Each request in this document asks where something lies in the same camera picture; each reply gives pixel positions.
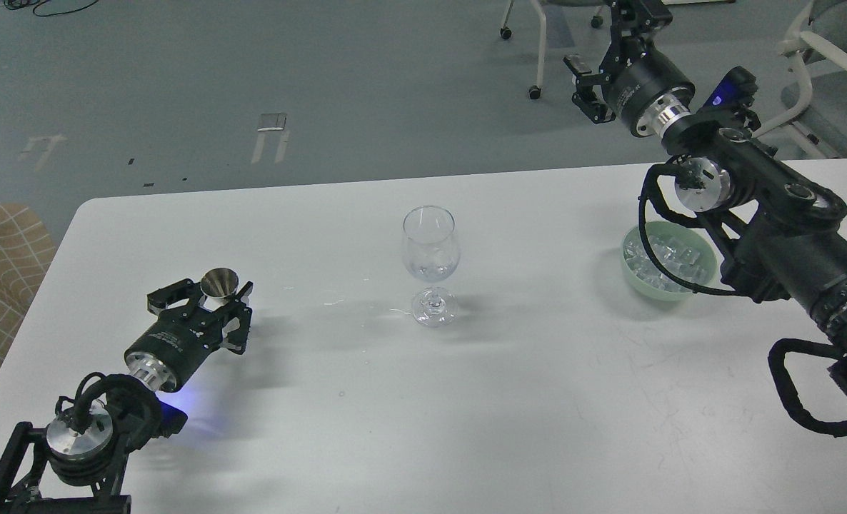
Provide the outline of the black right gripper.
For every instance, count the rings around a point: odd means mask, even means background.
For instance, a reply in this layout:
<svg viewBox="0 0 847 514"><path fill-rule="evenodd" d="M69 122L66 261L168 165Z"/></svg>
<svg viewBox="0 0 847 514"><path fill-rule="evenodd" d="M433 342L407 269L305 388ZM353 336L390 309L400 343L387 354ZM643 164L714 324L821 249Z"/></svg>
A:
<svg viewBox="0 0 847 514"><path fill-rule="evenodd" d="M666 94L687 105L696 88L655 49L656 34L671 23L662 1L610 1L609 9L611 43L602 69L594 71L579 54L563 58L575 87L571 101L594 124L619 117L632 136L648 137L652 129L642 118L649 106ZM603 98L596 87L602 87Z"/></svg>

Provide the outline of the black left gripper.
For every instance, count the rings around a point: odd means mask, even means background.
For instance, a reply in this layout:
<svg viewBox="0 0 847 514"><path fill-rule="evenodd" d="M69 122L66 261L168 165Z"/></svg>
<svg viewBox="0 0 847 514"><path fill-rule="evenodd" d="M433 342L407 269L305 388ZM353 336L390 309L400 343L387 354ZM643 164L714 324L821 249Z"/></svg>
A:
<svg viewBox="0 0 847 514"><path fill-rule="evenodd" d="M225 297L222 316L202 307L207 297L191 278L149 293L147 311L158 319L124 352L129 374L149 390L176 393L220 347L243 355L253 315L249 306L253 289L254 283L246 282ZM181 301L184 306L170 308Z"/></svg>

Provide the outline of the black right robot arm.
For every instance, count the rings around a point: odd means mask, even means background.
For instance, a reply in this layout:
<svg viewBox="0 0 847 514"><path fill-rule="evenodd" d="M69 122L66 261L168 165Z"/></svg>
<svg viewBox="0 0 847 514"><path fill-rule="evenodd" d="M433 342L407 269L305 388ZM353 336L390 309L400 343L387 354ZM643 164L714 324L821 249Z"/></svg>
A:
<svg viewBox="0 0 847 514"><path fill-rule="evenodd" d="M832 380L847 396L847 241L838 234L847 205L831 189L776 160L753 136L756 78L731 69L695 113L695 87L658 51L671 23L661 1L609 1L611 43L598 71L567 56L573 102L594 123L620 119L632 136L658 136L668 154L650 167L638 197L645 251L646 205L667 221L704 230L723 255L722 289L665 276L694 293L754 302L793 298L828 343L784 338L768 354L781 403L792 420L821 435L847 436L847 420L823 422L803 407L785 367L789 353L832 359Z"/></svg>

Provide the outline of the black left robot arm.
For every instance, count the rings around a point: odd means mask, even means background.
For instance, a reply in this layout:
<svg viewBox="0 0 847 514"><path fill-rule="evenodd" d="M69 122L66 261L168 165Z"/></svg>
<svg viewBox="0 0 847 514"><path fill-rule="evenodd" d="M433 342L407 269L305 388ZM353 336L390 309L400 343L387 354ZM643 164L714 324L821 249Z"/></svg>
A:
<svg viewBox="0 0 847 514"><path fill-rule="evenodd" d="M219 349L244 354L253 289L216 268L149 293L156 320L124 352L127 372L91 372L47 426L15 425L0 456L0 513L129 513L129 456L188 420L158 394L178 393Z"/></svg>

